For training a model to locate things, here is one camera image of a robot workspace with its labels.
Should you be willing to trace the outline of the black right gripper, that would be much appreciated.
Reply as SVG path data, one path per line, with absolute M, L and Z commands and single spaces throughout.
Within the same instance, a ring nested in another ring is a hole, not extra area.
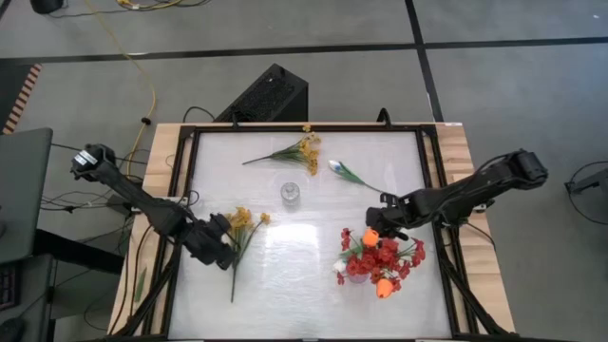
M 408 211 L 405 197 L 397 197 L 389 193 L 380 194 L 380 202 L 385 207 L 369 207 L 366 211 L 366 225 L 369 229 L 377 231 L 379 235 L 388 238 L 399 238 L 408 241 L 409 236 L 401 229 L 412 229 L 412 215 Z

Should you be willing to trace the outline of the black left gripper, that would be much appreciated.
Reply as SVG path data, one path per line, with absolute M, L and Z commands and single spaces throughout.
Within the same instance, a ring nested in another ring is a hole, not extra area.
M 226 271 L 237 258 L 234 251 L 222 252 L 221 236 L 228 234 L 231 228 L 230 220 L 223 214 L 219 214 L 218 218 L 211 215 L 208 221 L 198 219 L 188 223 L 184 235 L 184 247 L 191 257 L 203 264 L 210 265 L 216 262 L 221 270 Z

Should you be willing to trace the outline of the yellow artificial flower bunch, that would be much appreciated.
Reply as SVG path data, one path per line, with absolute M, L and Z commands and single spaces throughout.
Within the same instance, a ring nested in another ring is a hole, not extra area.
M 304 135 L 297 142 L 270 155 L 245 161 L 242 165 L 266 160 L 292 162 L 305 166 L 310 175 L 315 176 L 318 172 L 321 138 L 309 124 L 303 125 L 302 131 Z
M 245 207 L 239 206 L 234 214 L 226 214 L 225 217 L 230 223 L 227 236 L 230 239 L 233 251 L 237 255 L 232 265 L 233 279 L 230 300 L 234 301 L 239 263 L 242 261 L 257 230 L 261 226 L 271 223 L 271 216 L 267 213 L 262 213 L 259 215 L 258 220 L 254 221 L 252 212 Z

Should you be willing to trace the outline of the clear glass vase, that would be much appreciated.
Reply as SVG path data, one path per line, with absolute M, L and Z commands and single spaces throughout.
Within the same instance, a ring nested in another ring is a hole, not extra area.
M 280 188 L 282 203 L 286 207 L 296 207 L 300 203 L 300 188 L 295 182 L 285 182 Z

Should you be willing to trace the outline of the white tulip with blue tip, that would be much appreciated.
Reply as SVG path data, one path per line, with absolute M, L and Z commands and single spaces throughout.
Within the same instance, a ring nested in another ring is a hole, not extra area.
M 329 165 L 330 169 L 334 172 L 334 174 L 341 177 L 342 179 L 344 179 L 346 181 L 350 181 L 352 183 L 363 185 L 378 193 L 382 193 L 382 190 L 375 188 L 375 187 L 367 184 L 366 182 L 364 182 L 362 179 L 360 179 L 343 162 L 329 160 L 328 165 Z

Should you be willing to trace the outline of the loose green leaf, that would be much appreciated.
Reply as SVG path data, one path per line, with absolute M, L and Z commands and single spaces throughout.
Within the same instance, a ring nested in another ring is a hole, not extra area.
M 133 300 L 135 302 L 139 302 L 141 300 L 143 286 L 144 286 L 145 278 L 146 278 L 146 273 L 147 273 L 147 269 L 144 268 L 142 271 L 139 272 L 139 274 L 137 276 L 136 283 L 135 283 L 135 290 L 134 290 L 134 294 L 133 294 Z

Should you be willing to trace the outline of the black side desk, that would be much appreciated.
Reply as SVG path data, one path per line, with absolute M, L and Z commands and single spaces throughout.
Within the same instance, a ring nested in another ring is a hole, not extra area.
M 124 257 L 119 256 L 96 247 L 91 247 L 82 242 L 67 239 L 51 232 L 37 229 L 33 235 L 32 253 L 34 255 L 51 255 L 59 261 L 85 266 L 89 270 L 102 271 L 118 274 L 123 267 Z M 48 289 L 44 289 L 33 299 L 28 306 L 15 317 L 22 318 L 27 328 L 25 314 L 36 304 L 46 298 Z

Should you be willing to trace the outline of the black computer tower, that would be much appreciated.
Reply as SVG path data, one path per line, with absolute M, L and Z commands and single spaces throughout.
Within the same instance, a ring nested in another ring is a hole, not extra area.
M 307 122 L 309 84 L 272 64 L 216 118 L 220 123 Z

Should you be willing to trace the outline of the grey laptop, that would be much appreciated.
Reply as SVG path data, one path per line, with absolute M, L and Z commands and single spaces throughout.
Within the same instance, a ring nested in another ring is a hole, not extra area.
M 0 264 L 33 250 L 53 131 L 0 136 Z

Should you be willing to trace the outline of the dark keyboard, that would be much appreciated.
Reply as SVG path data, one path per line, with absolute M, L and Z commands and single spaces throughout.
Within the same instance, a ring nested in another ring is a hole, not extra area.
M 0 311 L 13 308 L 20 301 L 20 266 L 18 263 L 0 265 Z

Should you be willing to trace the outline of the black computer mouse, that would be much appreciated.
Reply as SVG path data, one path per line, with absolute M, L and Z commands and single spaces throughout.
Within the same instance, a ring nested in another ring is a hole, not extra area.
M 10 318 L 0 324 L 0 342 L 20 342 L 25 330 L 22 318 Z

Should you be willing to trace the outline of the black round object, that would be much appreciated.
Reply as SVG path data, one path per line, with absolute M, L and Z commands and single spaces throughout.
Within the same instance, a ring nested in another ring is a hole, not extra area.
M 63 7 L 65 0 L 29 0 L 32 9 L 38 14 L 49 14 Z

